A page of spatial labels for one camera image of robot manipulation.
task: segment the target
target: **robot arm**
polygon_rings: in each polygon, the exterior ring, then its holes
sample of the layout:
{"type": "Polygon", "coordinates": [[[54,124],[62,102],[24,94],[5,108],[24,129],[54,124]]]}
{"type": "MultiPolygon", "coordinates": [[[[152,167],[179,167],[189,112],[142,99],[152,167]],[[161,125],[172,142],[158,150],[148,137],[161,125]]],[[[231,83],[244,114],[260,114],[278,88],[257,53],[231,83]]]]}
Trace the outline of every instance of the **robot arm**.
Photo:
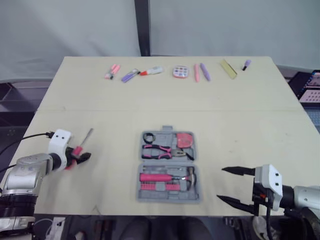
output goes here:
{"type": "Polygon", "coordinates": [[[274,211],[283,208],[284,214],[288,217],[305,218],[310,223],[314,235],[319,236],[317,239],[320,239],[320,186],[292,188],[282,185],[282,175],[271,164],[256,168],[225,167],[222,170],[241,176],[254,176],[253,204],[246,205],[239,199],[217,195],[225,203],[255,216],[259,215],[260,205],[274,211]]]}
{"type": "Polygon", "coordinates": [[[91,156],[73,155],[68,147],[71,132],[58,129],[49,142],[48,152],[19,158],[7,175],[0,197],[0,236],[32,233],[37,197],[44,176],[61,171],[73,160],[82,163],[91,156]]]}

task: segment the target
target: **screwdriver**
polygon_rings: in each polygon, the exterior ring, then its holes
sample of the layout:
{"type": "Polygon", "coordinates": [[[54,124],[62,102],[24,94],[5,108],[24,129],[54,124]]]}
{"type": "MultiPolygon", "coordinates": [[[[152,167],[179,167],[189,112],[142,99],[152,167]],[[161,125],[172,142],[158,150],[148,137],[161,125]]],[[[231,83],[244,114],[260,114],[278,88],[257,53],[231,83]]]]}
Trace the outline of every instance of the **screwdriver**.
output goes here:
{"type": "Polygon", "coordinates": [[[83,150],[83,145],[86,143],[86,141],[88,140],[88,138],[90,137],[90,135],[93,132],[93,128],[90,128],[89,132],[86,134],[85,138],[83,139],[82,143],[79,146],[76,146],[73,151],[72,151],[72,155],[74,157],[78,157],[81,153],[81,151],[83,150]]]}

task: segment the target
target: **purple pen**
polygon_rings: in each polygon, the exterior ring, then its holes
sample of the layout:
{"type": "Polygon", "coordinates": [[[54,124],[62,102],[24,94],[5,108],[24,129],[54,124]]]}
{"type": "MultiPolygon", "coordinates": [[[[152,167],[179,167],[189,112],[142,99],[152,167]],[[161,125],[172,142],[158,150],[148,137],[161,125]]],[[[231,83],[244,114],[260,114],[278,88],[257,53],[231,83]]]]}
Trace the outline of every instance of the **purple pen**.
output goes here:
{"type": "Polygon", "coordinates": [[[126,83],[128,82],[130,79],[132,79],[135,75],[139,74],[139,70],[138,69],[133,69],[131,72],[129,72],[127,75],[125,75],[121,81],[126,83]]]}
{"type": "Polygon", "coordinates": [[[242,71],[246,70],[246,68],[250,65],[250,63],[251,63],[251,60],[245,61],[244,67],[242,68],[242,71]]]}
{"type": "Polygon", "coordinates": [[[207,71],[206,69],[206,66],[203,64],[203,63],[200,63],[200,68],[203,72],[203,75],[205,76],[205,78],[208,80],[208,81],[211,81],[211,78],[210,78],[210,75],[209,75],[209,72],[207,71]]]}

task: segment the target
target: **hammer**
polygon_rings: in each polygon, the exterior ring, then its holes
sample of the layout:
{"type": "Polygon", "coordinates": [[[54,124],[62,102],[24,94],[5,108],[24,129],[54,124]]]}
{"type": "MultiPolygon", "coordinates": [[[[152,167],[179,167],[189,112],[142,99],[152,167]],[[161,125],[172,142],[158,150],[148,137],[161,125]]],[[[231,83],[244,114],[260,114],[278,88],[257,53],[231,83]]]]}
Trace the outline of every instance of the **hammer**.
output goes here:
{"type": "Polygon", "coordinates": [[[187,187],[189,191],[196,183],[196,175],[194,173],[195,169],[193,167],[188,167],[187,171],[189,175],[187,176],[172,176],[169,174],[140,174],[140,182],[170,182],[172,180],[187,180],[190,184],[187,187]]]}

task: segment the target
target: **person's legs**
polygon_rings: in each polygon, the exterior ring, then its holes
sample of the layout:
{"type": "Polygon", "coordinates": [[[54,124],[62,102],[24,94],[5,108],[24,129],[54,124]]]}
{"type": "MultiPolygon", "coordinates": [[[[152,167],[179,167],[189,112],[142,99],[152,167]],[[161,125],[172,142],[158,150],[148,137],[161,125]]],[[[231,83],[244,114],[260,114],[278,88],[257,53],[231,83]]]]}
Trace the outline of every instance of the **person's legs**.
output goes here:
{"type": "Polygon", "coordinates": [[[213,240],[204,223],[195,217],[188,217],[178,223],[179,240],[213,240]]]}
{"type": "Polygon", "coordinates": [[[119,240],[150,240],[151,223],[144,217],[136,217],[123,230],[119,240]]]}

